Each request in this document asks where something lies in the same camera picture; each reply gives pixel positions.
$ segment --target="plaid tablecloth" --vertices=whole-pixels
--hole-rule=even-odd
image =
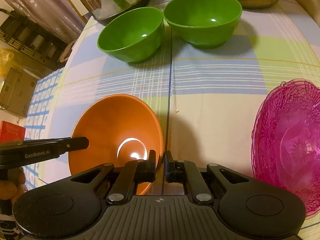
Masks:
[[[169,1],[151,0],[150,6],[163,9]],[[220,163],[252,175],[251,132],[266,95],[294,78],[320,86],[320,29],[295,0],[280,0],[265,10],[244,10],[232,38],[217,49],[196,49],[166,25],[161,49],[138,65],[101,52],[96,42],[102,29],[90,19],[76,42],[40,138],[70,136],[92,103],[127,93],[156,113],[166,148],[175,159],[198,166]],[[29,170],[29,182],[33,176],[35,186],[70,175],[67,154]],[[179,192],[167,185],[160,192],[174,189]],[[306,220],[300,231],[303,239],[318,235],[320,215]]]

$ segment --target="curtain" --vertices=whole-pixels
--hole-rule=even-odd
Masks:
[[[67,0],[5,1],[66,43],[76,40],[85,25]]]

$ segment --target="pink glass bowl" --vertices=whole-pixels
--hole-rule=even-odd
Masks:
[[[291,191],[307,217],[320,211],[320,89],[307,80],[282,82],[260,106],[252,131],[256,179]]]

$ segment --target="green bowl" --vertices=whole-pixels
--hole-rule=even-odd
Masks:
[[[147,61],[160,47],[164,32],[163,14],[154,7],[128,11],[111,21],[100,33],[98,48],[129,63]]]
[[[241,13],[237,0],[172,0],[164,19],[193,46],[216,48],[231,37]]]

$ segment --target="screw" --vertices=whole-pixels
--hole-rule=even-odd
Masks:
[[[120,201],[124,199],[124,196],[119,193],[113,193],[108,196],[111,201]]]
[[[196,195],[196,199],[201,202],[205,202],[205,201],[211,200],[211,196],[207,193],[200,193],[200,194]]]

